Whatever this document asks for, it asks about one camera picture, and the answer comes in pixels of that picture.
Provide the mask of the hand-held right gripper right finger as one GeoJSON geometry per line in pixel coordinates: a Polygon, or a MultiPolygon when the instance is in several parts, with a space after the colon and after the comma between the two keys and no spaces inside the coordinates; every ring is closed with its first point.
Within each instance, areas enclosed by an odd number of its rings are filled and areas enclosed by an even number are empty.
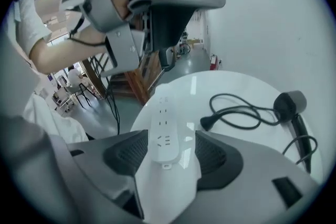
{"type": "Polygon", "coordinates": [[[183,224],[293,224],[320,188],[270,147],[204,131],[195,138],[201,177],[183,224]]]}

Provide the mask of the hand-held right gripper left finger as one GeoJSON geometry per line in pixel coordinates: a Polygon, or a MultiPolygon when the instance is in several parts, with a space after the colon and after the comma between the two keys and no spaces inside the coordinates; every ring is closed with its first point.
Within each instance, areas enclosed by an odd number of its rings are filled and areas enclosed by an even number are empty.
{"type": "Polygon", "coordinates": [[[135,175],[147,153],[147,130],[74,144],[50,140],[80,220],[144,219],[135,175]]]}

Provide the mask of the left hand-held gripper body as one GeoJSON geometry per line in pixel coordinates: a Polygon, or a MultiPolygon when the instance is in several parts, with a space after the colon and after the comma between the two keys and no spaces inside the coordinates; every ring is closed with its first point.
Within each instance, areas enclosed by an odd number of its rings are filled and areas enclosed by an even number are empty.
{"type": "Polygon", "coordinates": [[[112,0],[61,0],[61,8],[78,8],[92,27],[106,35],[113,67],[103,71],[102,77],[138,68],[144,55],[145,33],[131,29],[129,23],[119,17],[112,0]]]}

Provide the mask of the white power strip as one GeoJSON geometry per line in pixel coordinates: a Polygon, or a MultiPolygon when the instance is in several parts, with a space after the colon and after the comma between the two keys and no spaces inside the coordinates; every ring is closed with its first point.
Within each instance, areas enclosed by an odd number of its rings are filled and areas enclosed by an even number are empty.
{"type": "Polygon", "coordinates": [[[169,170],[180,157],[175,99],[156,94],[153,101],[148,152],[153,162],[169,170]]]}

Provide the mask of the black round cable plug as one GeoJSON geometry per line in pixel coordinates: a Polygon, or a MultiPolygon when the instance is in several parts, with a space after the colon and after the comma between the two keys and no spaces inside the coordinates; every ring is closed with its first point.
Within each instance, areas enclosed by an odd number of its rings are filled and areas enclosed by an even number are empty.
{"type": "Polygon", "coordinates": [[[220,118],[221,116],[218,114],[213,114],[211,116],[202,117],[200,119],[201,127],[205,131],[209,131],[220,118]]]}

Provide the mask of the person's left forearm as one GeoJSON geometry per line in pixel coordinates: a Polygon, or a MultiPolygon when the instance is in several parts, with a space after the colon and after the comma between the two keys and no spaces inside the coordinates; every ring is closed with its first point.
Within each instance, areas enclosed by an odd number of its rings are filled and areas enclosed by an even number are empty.
{"type": "Polygon", "coordinates": [[[75,41],[66,39],[54,46],[47,46],[44,39],[36,42],[29,53],[37,71],[43,74],[57,72],[89,57],[105,53],[102,45],[105,34],[91,26],[75,34],[75,41]]]}

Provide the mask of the black hair dryer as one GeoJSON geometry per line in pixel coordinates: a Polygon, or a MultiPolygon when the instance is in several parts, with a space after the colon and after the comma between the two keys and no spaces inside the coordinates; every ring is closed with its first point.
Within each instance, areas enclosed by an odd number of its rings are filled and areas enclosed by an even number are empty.
{"type": "Polygon", "coordinates": [[[301,117],[301,113],[306,107],[307,99],[299,90],[281,93],[273,104],[273,109],[277,113],[276,117],[280,124],[291,123],[297,139],[295,143],[299,147],[299,160],[304,163],[306,172],[310,174],[313,150],[306,125],[301,117]]]}

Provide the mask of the black metal stand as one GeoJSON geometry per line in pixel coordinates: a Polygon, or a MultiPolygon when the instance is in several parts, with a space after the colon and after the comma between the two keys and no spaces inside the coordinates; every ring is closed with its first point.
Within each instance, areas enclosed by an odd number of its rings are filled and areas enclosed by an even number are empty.
{"type": "Polygon", "coordinates": [[[82,83],[80,83],[78,85],[78,91],[77,93],[75,94],[76,98],[77,98],[77,101],[79,102],[79,104],[82,106],[82,108],[84,108],[84,106],[82,105],[81,101],[79,100],[79,96],[83,96],[86,103],[91,107],[91,103],[90,103],[90,100],[87,98],[85,92],[88,91],[89,93],[91,93],[91,91],[82,83]]]}

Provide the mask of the brown wooden staircase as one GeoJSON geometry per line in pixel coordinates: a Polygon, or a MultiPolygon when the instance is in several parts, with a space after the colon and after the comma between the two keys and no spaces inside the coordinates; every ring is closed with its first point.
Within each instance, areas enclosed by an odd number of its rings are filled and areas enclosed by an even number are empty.
{"type": "Polygon", "coordinates": [[[147,103],[154,85],[163,74],[158,52],[145,55],[137,69],[106,78],[102,77],[102,73],[112,68],[107,54],[81,61],[80,66],[103,98],[112,94],[116,97],[131,97],[141,105],[147,103]]]}

